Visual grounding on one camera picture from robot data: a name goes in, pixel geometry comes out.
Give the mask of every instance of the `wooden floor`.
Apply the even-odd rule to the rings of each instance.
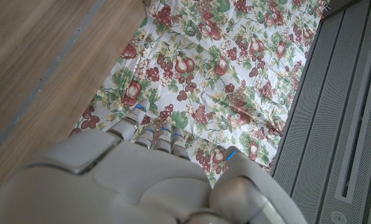
[[[0,185],[68,136],[144,18],[134,0],[0,0]]]

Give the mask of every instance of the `vent slot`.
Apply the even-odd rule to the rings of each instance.
[[[368,52],[353,120],[347,138],[345,154],[339,172],[335,198],[352,203],[354,187],[360,166],[367,122],[371,110],[371,50]]]
[[[367,84],[369,84],[370,82],[371,82],[371,65],[370,65],[370,70],[369,70],[369,74],[368,74]],[[363,100],[363,103],[362,103],[362,106],[361,106],[359,120],[358,120],[358,123],[357,123],[356,132],[355,132],[353,147],[352,147],[352,150],[350,152],[350,159],[349,159],[349,163],[347,165],[346,178],[345,178],[345,181],[344,181],[344,184],[343,184],[343,189],[342,189],[342,196],[343,197],[347,197],[347,189],[349,188],[350,175],[352,173],[355,150],[357,149],[357,139],[360,136],[361,123],[362,123],[362,118],[364,116],[364,110],[365,110],[365,104],[367,102],[368,91],[369,91],[369,86],[366,86],[365,91],[364,91],[364,100]]]

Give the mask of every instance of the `robot finger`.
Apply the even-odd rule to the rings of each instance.
[[[147,108],[149,108],[149,101],[141,101],[122,120],[118,121],[107,131],[119,136],[122,140],[130,141],[139,124],[143,121]]]
[[[155,125],[150,124],[148,125],[144,130],[142,135],[140,136],[139,139],[135,142],[135,144],[138,144],[142,147],[146,147],[147,149],[151,148],[151,144],[153,143],[154,140],[154,135],[155,135]]]
[[[158,139],[155,144],[155,150],[160,150],[166,153],[171,153],[171,138],[172,138],[172,127],[171,124],[165,122],[162,128],[159,130]]]
[[[190,161],[190,156],[188,155],[186,145],[184,144],[183,130],[180,128],[174,129],[171,151],[174,156]]]

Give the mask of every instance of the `floral tablecloth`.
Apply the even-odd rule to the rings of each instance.
[[[147,98],[142,125],[182,128],[212,184],[231,145],[269,168],[326,4],[158,0],[72,134],[106,130]]]

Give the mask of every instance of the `robotic hand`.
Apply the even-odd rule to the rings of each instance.
[[[36,155],[0,188],[0,223],[305,223],[286,192],[236,147],[211,189],[183,133],[149,125],[140,102],[107,132],[78,133]]]

